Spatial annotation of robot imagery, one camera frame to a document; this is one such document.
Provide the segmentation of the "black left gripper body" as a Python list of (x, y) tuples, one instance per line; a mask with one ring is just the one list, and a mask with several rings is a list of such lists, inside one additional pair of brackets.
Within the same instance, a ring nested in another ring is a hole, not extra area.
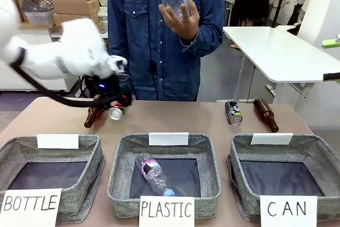
[(112, 107), (121, 107), (121, 98), (132, 92), (128, 86), (120, 86), (118, 76), (111, 75), (108, 78), (100, 79), (98, 77), (84, 76), (84, 97), (106, 99), (117, 97), (113, 100)]

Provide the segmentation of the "person's left hand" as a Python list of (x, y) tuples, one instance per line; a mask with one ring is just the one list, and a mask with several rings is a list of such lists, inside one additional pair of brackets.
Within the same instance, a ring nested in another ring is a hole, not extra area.
[(188, 5), (181, 5), (182, 18), (163, 4), (158, 6), (165, 23), (170, 30), (186, 41), (194, 41), (199, 27), (200, 15), (193, 0), (188, 0)]

